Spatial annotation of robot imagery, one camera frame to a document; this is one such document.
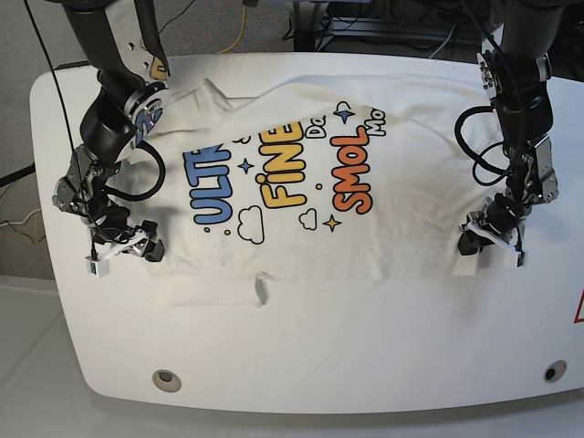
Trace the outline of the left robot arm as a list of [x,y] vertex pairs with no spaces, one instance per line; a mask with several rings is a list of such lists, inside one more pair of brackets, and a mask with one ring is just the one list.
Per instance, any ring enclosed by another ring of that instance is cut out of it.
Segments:
[[[458,251],[463,256],[498,245],[516,251],[522,258],[526,218],[534,206],[558,198],[548,135],[553,126],[547,87],[552,76],[548,51],[567,6],[566,1],[506,1],[499,40],[486,30],[469,5],[464,7],[485,39],[477,61],[489,103],[464,111],[454,124],[454,135],[474,168],[495,174],[490,183],[504,182],[506,187],[485,198],[479,210],[466,215],[459,227]],[[498,145],[509,160],[505,168],[472,150],[462,134],[467,119],[491,112],[501,128],[503,139]]]

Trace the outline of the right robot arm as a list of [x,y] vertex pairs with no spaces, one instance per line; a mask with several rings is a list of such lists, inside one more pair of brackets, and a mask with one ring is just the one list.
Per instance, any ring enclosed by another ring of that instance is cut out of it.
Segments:
[[[100,89],[81,121],[81,143],[57,183],[53,204],[80,217],[91,245],[109,245],[109,256],[132,254],[157,263],[165,253],[157,224],[130,225],[130,210],[114,202],[145,201],[161,189],[166,176],[161,155],[145,140],[162,114],[170,75],[154,5],[63,1],[61,6],[87,61],[97,70]],[[156,183],[144,193],[125,193],[108,185],[128,148],[148,153],[158,166]]]

